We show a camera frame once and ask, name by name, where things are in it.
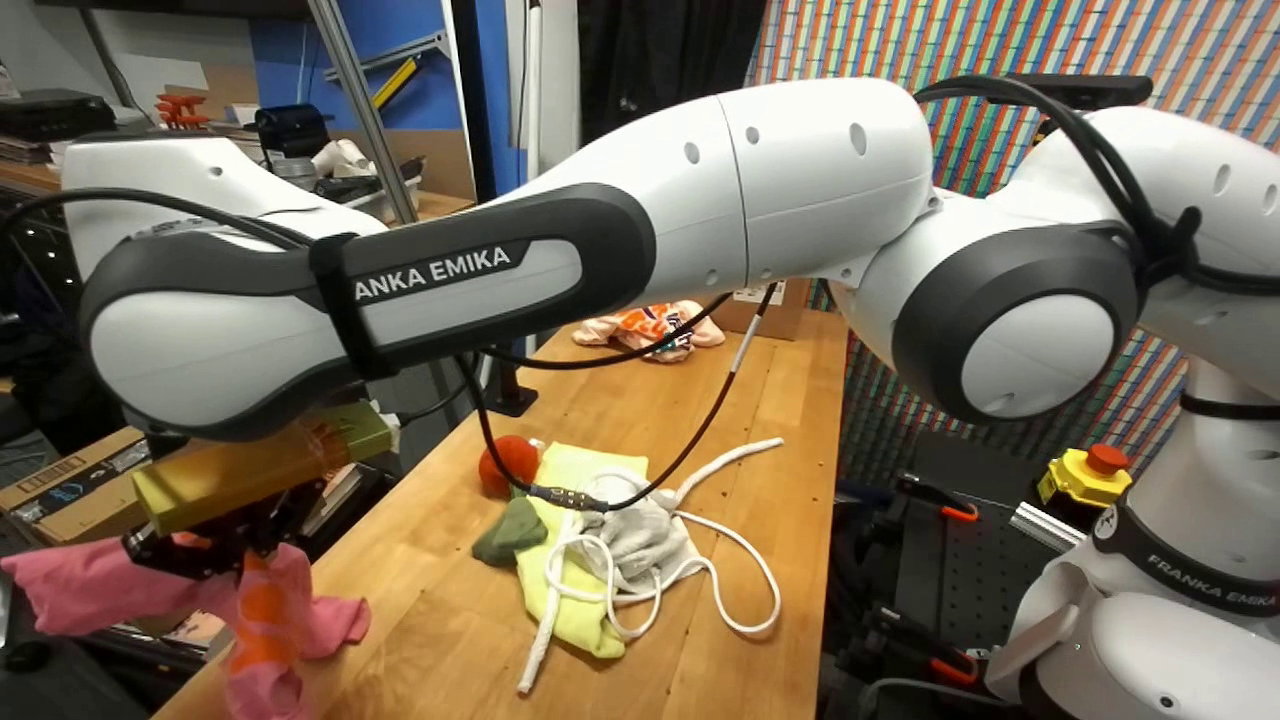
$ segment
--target wooden table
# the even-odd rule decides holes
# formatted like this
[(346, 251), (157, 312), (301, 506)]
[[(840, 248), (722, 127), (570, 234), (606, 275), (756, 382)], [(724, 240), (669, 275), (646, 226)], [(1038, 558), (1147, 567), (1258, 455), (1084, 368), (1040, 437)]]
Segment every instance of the wooden table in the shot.
[[(499, 431), (650, 455), (655, 472), (711, 402), (732, 344), (678, 368), (523, 373), (541, 400), (522, 419), (499, 419)], [(557, 337), (545, 355), (586, 351)], [(691, 472), (745, 438), (783, 437), (783, 448), (715, 472), (688, 502), (767, 557), (783, 593), (767, 640), (728, 633), (697, 575), (664, 597), (659, 624), (625, 658), (592, 662), (557, 642), (536, 691), (522, 698), (516, 677), (536, 624), (516, 575), (467, 550), (499, 517), (499, 502), (476, 492), (471, 416), (317, 564), (319, 593), (371, 605), (367, 640), (307, 666), (317, 708), (334, 720), (815, 717), (843, 368), (850, 330), (823, 312), (805, 312), (795, 340), (756, 340), (722, 419), (686, 464)], [(728, 538), (699, 528), (691, 537), (722, 564), (728, 609), (759, 619), (767, 593), (756, 564)], [(219, 658), (160, 717), (226, 717)]]

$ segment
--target pink cloth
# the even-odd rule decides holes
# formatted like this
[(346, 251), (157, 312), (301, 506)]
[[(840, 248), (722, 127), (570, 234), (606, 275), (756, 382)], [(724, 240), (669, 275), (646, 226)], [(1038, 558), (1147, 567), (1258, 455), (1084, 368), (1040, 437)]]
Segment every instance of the pink cloth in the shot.
[(240, 582), (234, 575), (184, 581), (141, 567), (120, 538), (5, 557), (0, 570), (30, 593), (43, 637), (83, 637), (195, 609), (218, 611), (238, 637), (226, 684), (238, 720), (313, 717), (301, 658), (330, 658), (367, 633), (365, 598), (313, 597), (313, 564), (294, 545), (248, 557)]

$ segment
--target blue wall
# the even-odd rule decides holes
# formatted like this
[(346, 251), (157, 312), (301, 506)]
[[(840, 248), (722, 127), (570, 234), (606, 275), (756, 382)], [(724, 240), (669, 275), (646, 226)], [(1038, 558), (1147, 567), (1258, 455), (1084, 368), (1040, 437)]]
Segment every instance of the blue wall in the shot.
[[(342, 7), (362, 54), (380, 54), (446, 26), (440, 0), (342, 0)], [(510, 193), (523, 173), (510, 121), (506, 0), (476, 0), (476, 23), (489, 157), (495, 187)], [(251, 23), (251, 54), (259, 103), (317, 103), (325, 117), (334, 117), (334, 127), (362, 127), (346, 89), (319, 74), (334, 64), (313, 23)], [(389, 73), (394, 68), (367, 73), (367, 89), (380, 89)], [(459, 103), (446, 54), (424, 54), (420, 74), (411, 74), (411, 82), (383, 106), (383, 127), (459, 127)]]

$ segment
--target franka emika logo text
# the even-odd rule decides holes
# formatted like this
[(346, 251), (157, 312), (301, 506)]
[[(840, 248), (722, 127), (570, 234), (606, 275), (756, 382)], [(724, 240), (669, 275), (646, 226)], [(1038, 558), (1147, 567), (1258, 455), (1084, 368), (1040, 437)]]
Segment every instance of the franka emika logo text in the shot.
[(493, 244), (493, 248), (476, 248), (476, 251), (459, 251), (459, 255), (440, 255), (427, 262), (394, 266), (380, 275), (362, 275), (357, 304), (405, 297), (405, 293), (431, 288), (431, 282), (457, 282), (457, 278), (499, 273), (514, 262), (516, 259), (499, 244)]

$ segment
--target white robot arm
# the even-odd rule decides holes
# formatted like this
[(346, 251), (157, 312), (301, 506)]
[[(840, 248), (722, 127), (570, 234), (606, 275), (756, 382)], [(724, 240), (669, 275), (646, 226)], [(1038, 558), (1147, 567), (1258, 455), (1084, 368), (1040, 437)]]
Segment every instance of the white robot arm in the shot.
[[(926, 98), (978, 89), (954, 79)], [(72, 148), (69, 183), (112, 173), (160, 193), (184, 176), (201, 187), (238, 178), (201, 150), (157, 158), (157, 173), (143, 148), (129, 173), (99, 164), (103, 150)], [(298, 198), (270, 178), (256, 187), (218, 198), (248, 217), (274, 197)], [(931, 187), (916, 94), (886, 79), (813, 79), (637, 121), (536, 183), (437, 222), (380, 233), (337, 207), (279, 211), (277, 222), (334, 234), (279, 251), (214, 226), (103, 248), (97, 222), (72, 217), (72, 240), (94, 234), (99, 255), (83, 349), (103, 382), (141, 419), (192, 437), (256, 437), (334, 388), (431, 351), (779, 275), (837, 278), (864, 344), (957, 416), (1062, 408), (1147, 324), (1207, 360), (1190, 388), (1204, 416), (1190, 410), (1128, 497), (1121, 545), (1067, 550), (1030, 593), (993, 688), (1018, 698), (1030, 684), (1075, 717), (1173, 717), (1163, 698), (1179, 704), (1190, 684), (1135, 666), (1147, 648), (1095, 640), (1128, 605), (1192, 611), (1196, 624), (1173, 619), (1177, 640), (1243, 633), (1258, 662), (1280, 672), (1265, 640), (1280, 611), (1280, 362), (1265, 340), (1280, 317), (1275, 187), (1270, 148), (1114, 106), (1090, 122), (1062, 117), (1000, 193), (957, 197)], [(1273, 691), (1228, 695), (1236, 704), (1221, 717), (1275, 704)]]

